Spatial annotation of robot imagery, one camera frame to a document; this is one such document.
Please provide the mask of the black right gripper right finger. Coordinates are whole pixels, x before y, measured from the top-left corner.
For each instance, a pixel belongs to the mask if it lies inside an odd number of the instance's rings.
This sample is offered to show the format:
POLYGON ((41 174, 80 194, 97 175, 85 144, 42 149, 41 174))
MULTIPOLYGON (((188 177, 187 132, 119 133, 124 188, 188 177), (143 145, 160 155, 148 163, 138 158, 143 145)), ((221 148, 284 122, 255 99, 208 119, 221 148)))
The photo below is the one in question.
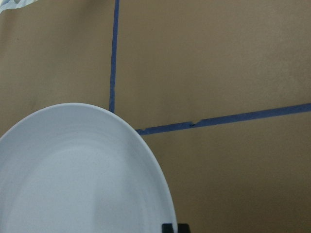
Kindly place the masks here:
POLYGON ((178 223, 178 233, 191 233, 190 226, 187 223, 178 223))

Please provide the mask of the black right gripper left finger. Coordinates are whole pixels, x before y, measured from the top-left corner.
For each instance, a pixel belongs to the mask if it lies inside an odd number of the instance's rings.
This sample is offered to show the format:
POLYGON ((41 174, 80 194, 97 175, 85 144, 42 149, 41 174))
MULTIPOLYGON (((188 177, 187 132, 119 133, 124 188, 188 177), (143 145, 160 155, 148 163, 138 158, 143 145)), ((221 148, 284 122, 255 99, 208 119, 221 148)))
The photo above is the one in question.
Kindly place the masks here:
POLYGON ((162 233, 174 233, 173 225, 171 223, 163 223, 161 226, 162 233))

